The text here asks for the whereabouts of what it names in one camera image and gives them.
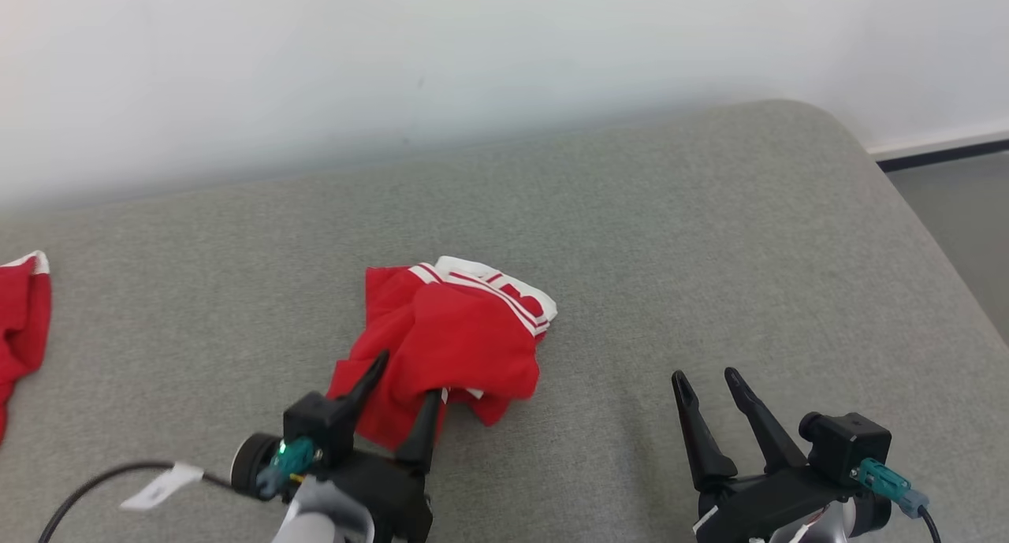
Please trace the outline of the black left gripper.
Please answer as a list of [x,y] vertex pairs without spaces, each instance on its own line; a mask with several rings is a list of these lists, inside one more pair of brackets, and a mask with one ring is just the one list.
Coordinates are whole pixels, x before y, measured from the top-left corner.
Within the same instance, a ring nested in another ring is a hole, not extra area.
[[[347,393],[339,395],[341,417],[351,430],[385,374],[389,350],[376,356]],[[434,521],[426,475],[431,470],[444,402],[442,389],[424,402],[394,458],[352,451],[331,467],[316,467],[315,482],[323,490],[323,510],[341,528],[355,531],[363,542],[426,542]]]

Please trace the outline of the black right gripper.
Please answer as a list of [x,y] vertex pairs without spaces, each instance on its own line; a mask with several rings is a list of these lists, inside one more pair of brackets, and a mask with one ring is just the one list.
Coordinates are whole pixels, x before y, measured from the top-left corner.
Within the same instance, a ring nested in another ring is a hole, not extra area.
[[700,411],[696,392],[682,370],[671,377],[694,488],[713,506],[695,524],[698,542],[747,542],[860,493],[858,483],[835,483],[812,467],[789,432],[735,367],[724,379],[746,417],[765,460],[765,475],[734,478],[735,461],[721,452]]

